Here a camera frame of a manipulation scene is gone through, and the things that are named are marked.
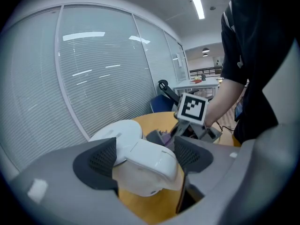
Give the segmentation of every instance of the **white panel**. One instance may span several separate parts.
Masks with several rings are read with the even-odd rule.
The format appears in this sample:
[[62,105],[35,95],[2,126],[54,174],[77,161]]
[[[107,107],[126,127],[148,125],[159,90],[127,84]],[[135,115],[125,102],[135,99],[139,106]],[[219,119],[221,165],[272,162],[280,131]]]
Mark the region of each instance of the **white panel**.
[[150,41],[147,44],[143,43],[143,47],[145,49],[155,89],[157,94],[160,94],[160,89],[158,87],[159,80],[167,80],[170,87],[178,84],[164,31],[137,16],[135,16],[135,21],[141,37]]
[[186,80],[186,63],[185,59],[182,56],[183,51],[180,50],[180,45],[177,43],[177,41],[171,37],[169,34],[165,33],[165,36],[167,38],[170,51],[172,54],[172,60],[173,64],[176,70],[176,75],[177,75],[177,81],[178,83]]
[[186,74],[186,78],[189,79],[189,72],[188,72],[188,64],[187,64],[187,58],[185,56],[185,53],[183,51],[183,47],[178,44],[179,50],[180,50],[180,58],[181,58],[181,62],[182,65],[184,66],[184,70],[185,70],[185,74]]
[[59,9],[29,17],[0,44],[0,139],[19,170],[37,157],[86,140],[62,98],[54,64]]
[[213,68],[214,61],[212,57],[203,57],[188,61],[189,70],[196,70],[201,68]]
[[[66,35],[92,32],[103,36],[63,40]],[[59,53],[67,96],[89,136],[112,122],[151,112],[155,91],[131,14],[64,7]]]

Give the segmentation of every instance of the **cable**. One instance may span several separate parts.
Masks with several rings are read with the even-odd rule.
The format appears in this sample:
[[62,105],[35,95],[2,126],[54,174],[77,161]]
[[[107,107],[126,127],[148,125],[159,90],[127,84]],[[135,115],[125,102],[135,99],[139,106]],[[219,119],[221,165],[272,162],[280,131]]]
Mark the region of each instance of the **cable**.
[[231,131],[231,132],[233,132],[233,131],[235,130],[235,128],[228,128],[228,127],[226,127],[226,126],[221,126],[221,125],[219,124],[218,121],[216,121],[216,123],[219,125],[221,131],[223,131],[223,128],[227,128],[227,129],[228,129],[229,131]]

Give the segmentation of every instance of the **ceiling light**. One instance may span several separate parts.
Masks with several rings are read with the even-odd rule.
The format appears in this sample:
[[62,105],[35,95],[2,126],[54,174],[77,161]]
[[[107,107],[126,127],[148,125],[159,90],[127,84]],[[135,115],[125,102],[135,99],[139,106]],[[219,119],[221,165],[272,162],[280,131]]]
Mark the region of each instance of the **ceiling light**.
[[202,50],[203,53],[208,53],[209,51],[210,50],[207,47],[203,48],[203,50]]
[[204,11],[203,11],[201,0],[193,0],[193,2],[196,7],[199,19],[204,19],[205,17],[204,17]]
[[62,40],[68,41],[68,40],[77,39],[77,38],[103,37],[104,34],[105,34],[105,32],[79,32],[79,33],[64,35],[62,37]]
[[148,40],[145,40],[144,38],[139,38],[139,37],[137,37],[137,36],[130,36],[130,38],[128,38],[128,39],[131,39],[131,40],[136,40],[136,41],[139,41],[139,42],[143,42],[143,43],[145,43],[145,44],[148,44],[150,41],[148,41]]

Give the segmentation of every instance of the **desk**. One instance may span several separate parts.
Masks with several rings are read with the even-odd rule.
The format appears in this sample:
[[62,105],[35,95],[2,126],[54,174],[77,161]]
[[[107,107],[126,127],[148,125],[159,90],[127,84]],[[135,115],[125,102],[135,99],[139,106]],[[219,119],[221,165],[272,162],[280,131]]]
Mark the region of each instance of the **desk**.
[[[141,125],[144,135],[148,135],[149,132],[155,129],[170,132],[177,123],[173,114],[174,112],[151,113],[134,118],[133,120]],[[213,127],[218,130],[220,129],[217,124],[214,124]],[[231,133],[224,131],[215,143],[232,146]],[[180,194],[181,191],[163,189],[153,196],[140,197],[126,190],[119,189],[119,198],[123,204],[148,224],[156,224],[174,217]]]
[[179,84],[173,86],[175,93],[179,95],[178,90],[180,89],[198,89],[198,88],[213,88],[213,96],[216,95],[216,92],[218,90],[219,82],[215,77],[207,77],[205,81],[196,83],[196,84],[190,84],[192,80],[184,80],[180,82]]

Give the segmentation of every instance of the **round wooden table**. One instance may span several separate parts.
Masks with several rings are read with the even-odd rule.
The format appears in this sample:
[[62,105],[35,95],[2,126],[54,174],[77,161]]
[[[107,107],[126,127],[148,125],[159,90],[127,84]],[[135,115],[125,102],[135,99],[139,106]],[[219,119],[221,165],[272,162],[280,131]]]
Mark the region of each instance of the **round wooden table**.
[[[148,135],[153,130],[167,131],[177,123],[173,116],[174,112],[158,112],[134,118],[143,130],[144,135]],[[217,124],[213,127],[220,130]],[[233,146],[232,134],[229,131],[223,131],[223,134],[215,143]],[[156,224],[176,216],[176,207],[179,202],[181,190],[173,191],[162,189],[157,194],[150,197],[141,197],[132,194],[126,190],[119,189],[120,200],[139,218],[148,224]]]

